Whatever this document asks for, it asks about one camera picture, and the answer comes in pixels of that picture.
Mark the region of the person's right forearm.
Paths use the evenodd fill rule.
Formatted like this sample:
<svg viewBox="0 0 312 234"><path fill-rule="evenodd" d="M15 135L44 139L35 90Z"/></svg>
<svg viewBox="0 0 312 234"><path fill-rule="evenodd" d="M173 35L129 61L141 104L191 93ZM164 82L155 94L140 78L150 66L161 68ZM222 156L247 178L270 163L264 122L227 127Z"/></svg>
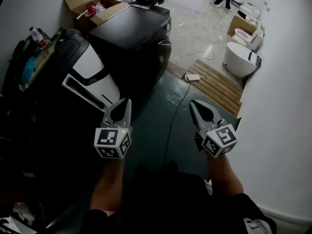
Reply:
<svg viewBox="0 0 312 234"><path fill-rule="evenodd" d="M230 198L244 193L243 186L233 172L226 155L212 157L207 154L207 163L214 194Z"/></svg>

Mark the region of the cardboard box with toilet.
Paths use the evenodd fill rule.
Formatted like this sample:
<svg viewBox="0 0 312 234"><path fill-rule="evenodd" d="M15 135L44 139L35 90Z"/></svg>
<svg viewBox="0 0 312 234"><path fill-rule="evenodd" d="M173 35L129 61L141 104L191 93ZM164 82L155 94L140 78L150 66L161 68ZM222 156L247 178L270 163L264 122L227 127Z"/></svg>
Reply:
<svg viewBox="0 0 312 234"><path fill-rule="evenodd" d="M251 44L245 43L245 42L241 44L232 39L232 36L234 35L234 30L236 28L242 29L243 31L247 32L250 35L252 35L255 30L258 30L259 32ZM265 34L264 34L264 30L261 29L260 26L257 26L257 25L254 26L252 23L249 23L247 20L243 19L241 16L234 16L228 28L227 35L231 38L232 42L238 43L256 53L260 45L262 44Z"/></svg>

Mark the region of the person's black clothing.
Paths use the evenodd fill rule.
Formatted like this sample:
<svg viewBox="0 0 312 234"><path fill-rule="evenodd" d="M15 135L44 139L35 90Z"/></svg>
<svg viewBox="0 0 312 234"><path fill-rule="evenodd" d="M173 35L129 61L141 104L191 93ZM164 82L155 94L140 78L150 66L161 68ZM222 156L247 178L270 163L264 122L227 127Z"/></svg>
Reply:
<svg viewBox="0 0 312 234"><path fill-rule="evenodd" d="M114 214L87 211L79 234L277 234L277 228L246 194L210 195L200 176L168 166L137 175Z"/></svg>

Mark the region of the blue cloth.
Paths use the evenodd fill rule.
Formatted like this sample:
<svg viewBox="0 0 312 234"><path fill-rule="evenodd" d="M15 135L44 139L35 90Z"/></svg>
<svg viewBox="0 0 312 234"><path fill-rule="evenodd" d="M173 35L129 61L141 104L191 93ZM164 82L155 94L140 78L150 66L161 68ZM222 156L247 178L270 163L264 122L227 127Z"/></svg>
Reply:
<svg viewBox="0 0 312 234"><path fill-rule="evenodd" d="M24 70L20 78L22 84L26 84L29 82L30 77L34 73L35 68L36 68L36 58L30 57L24 66Z"/></svg>

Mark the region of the black washing machine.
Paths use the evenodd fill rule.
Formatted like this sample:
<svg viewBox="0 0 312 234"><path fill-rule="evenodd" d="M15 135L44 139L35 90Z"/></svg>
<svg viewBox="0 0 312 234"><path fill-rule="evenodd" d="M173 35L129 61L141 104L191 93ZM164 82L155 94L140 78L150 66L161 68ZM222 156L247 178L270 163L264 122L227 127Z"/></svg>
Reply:
<svg viewBox="0 0 312 234"><path fill-rule="evenodd" d="M89 32L122 97L140 97L160 79L172 51L171 26L169 14L130 6Z"/></svg>

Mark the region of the white and black appliance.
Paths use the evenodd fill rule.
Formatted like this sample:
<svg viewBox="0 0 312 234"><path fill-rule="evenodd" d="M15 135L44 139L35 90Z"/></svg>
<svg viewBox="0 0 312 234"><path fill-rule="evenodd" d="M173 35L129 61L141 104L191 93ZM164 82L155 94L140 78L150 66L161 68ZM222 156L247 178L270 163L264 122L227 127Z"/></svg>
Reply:
<svg viewBox="0 0 312 234"><path fill-rule="evenodd" d="M105 112L120 99L120 90L92 45L75 29L62 30L47 70L47 91L63 88Z"/></svg>

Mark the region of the open cardboard box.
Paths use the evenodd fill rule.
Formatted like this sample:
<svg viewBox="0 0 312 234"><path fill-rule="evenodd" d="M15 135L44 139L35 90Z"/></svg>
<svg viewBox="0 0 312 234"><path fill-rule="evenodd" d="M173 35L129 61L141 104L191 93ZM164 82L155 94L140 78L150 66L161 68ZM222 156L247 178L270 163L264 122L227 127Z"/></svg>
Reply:
<svg viewBox="0 0 312 234"><path fill-rule="evenodd" d="M117 0L64 0L71 11L74 27L84 35L100 26L108 19L128 9L129 4ZM96 14L86 17L86 5L93 2Z"/></svg>

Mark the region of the white rounded toilet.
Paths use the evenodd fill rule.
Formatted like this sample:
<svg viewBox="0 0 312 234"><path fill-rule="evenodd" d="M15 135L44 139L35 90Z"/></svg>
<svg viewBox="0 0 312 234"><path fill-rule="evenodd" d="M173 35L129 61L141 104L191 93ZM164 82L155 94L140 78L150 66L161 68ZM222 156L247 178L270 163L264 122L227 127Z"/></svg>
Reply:
<svg viewBox="0 0 312 234"><path fill-rule="evenodd" d="M228 42L223 65L234 76L244 78L261 67L262 58L235 42Z"/></svg>

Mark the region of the olive flat board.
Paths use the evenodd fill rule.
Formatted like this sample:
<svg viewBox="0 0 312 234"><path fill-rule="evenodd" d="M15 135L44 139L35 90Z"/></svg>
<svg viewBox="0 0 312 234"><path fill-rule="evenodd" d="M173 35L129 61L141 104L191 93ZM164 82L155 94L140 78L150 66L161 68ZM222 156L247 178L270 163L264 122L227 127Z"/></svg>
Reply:
<svg viewBox="0 0 312 234"><path fill-rule="evenodd" d="M34 73L30 77L30 80L26 84L22 84L21 81L19 82L19 89L24 92L27 88L31 86L31 83L35 80L38 76L40 71L44 68L47 64L49 59L52 57L56 50L57 42L60 40L67 33L67 30L64 28L60 28L57 33L50 39L47 40L47 44L43 49L40 50L39 54L35 57L36 58L36 68Z"/></svg>

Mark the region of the plastic bottle red label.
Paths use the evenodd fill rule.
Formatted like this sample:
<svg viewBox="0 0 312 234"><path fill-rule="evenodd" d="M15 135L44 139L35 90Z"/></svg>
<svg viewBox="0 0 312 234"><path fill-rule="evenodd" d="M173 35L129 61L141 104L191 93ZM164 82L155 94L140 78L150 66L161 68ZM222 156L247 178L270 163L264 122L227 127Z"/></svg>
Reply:
<svg viewBox="0 0 312 234"><path fill-rule="evenodd" d="M39 46L40 49L43 49L46 45L43 35L34 27L31 27L29 31L33 41Z"/></svg>

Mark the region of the black low table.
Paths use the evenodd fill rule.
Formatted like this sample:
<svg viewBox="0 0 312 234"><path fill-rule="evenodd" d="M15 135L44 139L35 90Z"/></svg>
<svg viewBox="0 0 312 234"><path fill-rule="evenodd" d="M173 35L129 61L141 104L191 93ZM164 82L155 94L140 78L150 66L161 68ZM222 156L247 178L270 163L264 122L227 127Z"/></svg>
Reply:
<svg viewBox="0 0 312 234"><path fill-rule="evenodd" d="M135 7L139 7L139 8L143 8L143 9L148 9L157 13L161 13L164 15L170 15L170 9L167 8L163 8L157 5L146 5L146 4L140 4L136 1L132 1L132 0L122 0L121 2L123 3L127 3L131 6L135 6Z"/></svg>

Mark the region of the person's right black shoe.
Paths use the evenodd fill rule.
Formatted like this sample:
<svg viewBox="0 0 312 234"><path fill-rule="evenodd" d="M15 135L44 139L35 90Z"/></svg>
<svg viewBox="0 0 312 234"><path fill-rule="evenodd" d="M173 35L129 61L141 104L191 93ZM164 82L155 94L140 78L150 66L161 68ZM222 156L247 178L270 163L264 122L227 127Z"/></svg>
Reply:
<svg viewBox="0 0 312 234"><path fill-rule="evenodd" d="M166 173L171 173L171 174L178 172L178 165L177 165L177 163L174 162L174 161L168 162L166 167L165 167L165 172Z"/></svg>

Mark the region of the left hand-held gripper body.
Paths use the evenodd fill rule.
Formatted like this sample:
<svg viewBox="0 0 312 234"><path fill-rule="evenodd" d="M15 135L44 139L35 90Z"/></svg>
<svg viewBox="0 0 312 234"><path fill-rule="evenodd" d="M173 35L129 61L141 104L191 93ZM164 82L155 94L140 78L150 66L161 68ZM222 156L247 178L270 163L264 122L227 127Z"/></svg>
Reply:
<svg viewBox="0 0 312 234"><path fill-rule="evenodd" d="M132 144L131 121L103 120L96 128L94 148L101 158L123 159Z"/></svg>

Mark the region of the person's left forearm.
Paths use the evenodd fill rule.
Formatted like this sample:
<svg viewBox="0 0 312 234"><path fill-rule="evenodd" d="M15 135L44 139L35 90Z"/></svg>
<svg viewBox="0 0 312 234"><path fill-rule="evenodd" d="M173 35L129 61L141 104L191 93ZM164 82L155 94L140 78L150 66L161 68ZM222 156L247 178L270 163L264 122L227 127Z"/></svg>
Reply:
<svg viewBox="0 0 312 234"><path fill-rule="evenodd" d="M124 159L107 159L101 177L93 190L90 210L113 215L121 206Z"/></svg>

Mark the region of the wooden slat mat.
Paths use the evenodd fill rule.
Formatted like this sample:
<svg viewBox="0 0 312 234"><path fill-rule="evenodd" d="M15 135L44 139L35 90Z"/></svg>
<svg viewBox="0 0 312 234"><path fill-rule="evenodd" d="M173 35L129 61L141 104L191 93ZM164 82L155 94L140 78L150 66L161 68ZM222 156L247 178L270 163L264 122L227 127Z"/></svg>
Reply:
<svg viewBox="0 0 312 234"><path fill-rule="evenodd" d="M199 75L200 80L191 84L233 115L238 115L243 93L240 86L200 60L187 69L187 74Z"/></svg>

